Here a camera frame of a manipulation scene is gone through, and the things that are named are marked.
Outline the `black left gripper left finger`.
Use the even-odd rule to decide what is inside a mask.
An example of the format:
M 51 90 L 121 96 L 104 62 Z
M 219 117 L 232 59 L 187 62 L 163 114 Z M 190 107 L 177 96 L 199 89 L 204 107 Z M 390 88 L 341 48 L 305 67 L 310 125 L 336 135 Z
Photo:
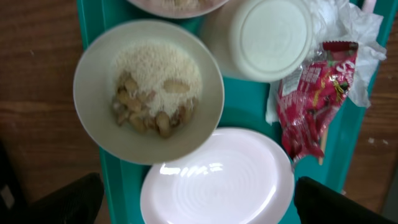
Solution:
M 86 176 L 34 202 L 18 214 L 26 224 L 94 224 L 104 197 L 98 173 Z

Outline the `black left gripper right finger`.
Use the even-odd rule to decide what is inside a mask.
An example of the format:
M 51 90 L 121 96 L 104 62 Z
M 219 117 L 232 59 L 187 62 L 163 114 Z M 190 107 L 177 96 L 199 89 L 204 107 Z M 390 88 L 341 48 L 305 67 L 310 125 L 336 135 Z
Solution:
M 294 205 L 302 224 L 395 224 L 309 177 L 296 181 Z

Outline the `white bowl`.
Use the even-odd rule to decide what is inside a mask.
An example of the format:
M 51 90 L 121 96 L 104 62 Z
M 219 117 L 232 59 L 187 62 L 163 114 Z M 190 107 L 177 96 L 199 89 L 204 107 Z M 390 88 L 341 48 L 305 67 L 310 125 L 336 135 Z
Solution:
M 203 91 L 192 120 L 167 139 L 118 126 L 111 111 L 114 59 L 122 49 L 144 39 L 176 44 L 201 72 Z M 223 112 L 224 83 L 212 54 L 189 31 L 169 22 L 136 20 L 107 30 L 85 50 L 75 70 L 73 99 L 84 129 L 97 145 L 119 159 L 152 165 L 186 156 L 211 136 Z

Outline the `rice and peanut leftovers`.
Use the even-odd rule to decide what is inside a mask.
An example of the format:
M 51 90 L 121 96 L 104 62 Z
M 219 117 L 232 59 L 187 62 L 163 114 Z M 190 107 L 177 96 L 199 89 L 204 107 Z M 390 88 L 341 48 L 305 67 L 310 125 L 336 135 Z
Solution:
M 167 138 L 190 122 L 203 85 L 197 63 L 180 47 L 157 40 L 132 44 L 117 54 L 114 71 L 118 125 Z

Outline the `pink bowl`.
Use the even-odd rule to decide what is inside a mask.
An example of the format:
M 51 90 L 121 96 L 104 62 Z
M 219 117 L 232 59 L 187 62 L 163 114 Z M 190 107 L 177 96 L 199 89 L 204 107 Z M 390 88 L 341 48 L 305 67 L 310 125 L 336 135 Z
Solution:
M 228 0 L 128 0 L 150 14 L 170 19 L 202 16 L 223 6 Z

